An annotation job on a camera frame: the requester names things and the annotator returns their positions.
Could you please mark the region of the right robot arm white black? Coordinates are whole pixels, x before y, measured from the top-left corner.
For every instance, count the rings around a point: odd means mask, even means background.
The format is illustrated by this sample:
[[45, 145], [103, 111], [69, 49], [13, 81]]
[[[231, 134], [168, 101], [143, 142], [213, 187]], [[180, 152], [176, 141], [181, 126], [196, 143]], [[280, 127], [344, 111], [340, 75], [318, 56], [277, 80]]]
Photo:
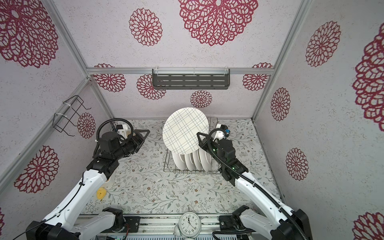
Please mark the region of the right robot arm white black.
[[228, 139], [230, 131], [223, 125], [208, 134], [197, 133], [199, 147], [220, 165], [222, 177], [243, 192], [261, 211], [242, 206], [233, 212], [234, 234], [257, 233], [267, 240], [313, 239], [309, 217], [294, 211], [266, 190], [237, 158]]

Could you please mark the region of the cream plate blue grid lines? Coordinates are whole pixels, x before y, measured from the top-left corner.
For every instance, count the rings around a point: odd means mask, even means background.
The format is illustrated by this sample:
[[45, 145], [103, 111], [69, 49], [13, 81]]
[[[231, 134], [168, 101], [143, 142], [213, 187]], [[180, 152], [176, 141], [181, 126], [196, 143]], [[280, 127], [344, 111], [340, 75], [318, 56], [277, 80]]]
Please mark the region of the cream plate blue grid lines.
[[173, 153], [187, 155], [199, 148], [197, 133], [207, 134], [209, 122], [206, 115], [196, 108], [182, 108], [166, 120], [163, 141]]

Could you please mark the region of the white plate green red rim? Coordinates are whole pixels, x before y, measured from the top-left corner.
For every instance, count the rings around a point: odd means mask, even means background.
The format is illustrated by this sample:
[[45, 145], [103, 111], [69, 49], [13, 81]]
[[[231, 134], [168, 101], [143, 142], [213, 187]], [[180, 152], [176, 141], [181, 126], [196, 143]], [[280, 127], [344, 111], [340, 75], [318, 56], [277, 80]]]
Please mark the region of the white plate green red rim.
[[172, 152], [172, 157], [178, 170], [184, 171], [188, 169], [186, 163], [181, 158], [181, 155]]

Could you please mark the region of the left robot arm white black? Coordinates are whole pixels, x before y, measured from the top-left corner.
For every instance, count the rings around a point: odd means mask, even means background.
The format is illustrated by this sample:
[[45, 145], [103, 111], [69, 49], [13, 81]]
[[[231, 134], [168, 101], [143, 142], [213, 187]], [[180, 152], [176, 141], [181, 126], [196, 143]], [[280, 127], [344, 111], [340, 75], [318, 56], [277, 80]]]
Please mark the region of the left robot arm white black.
[[33, 221], [24, 234], [28, 240], [93, 240], [101, 232], [124, 228], [121, 210], [107, 209], [76, 227], [81, 211], [97, 190], [110, 179], [122, 158], [139, 152], [150, 130], [138, 130], [125, 119], [103, 122], [96, 131], [93, 159], [77, 185], [40, 221]]

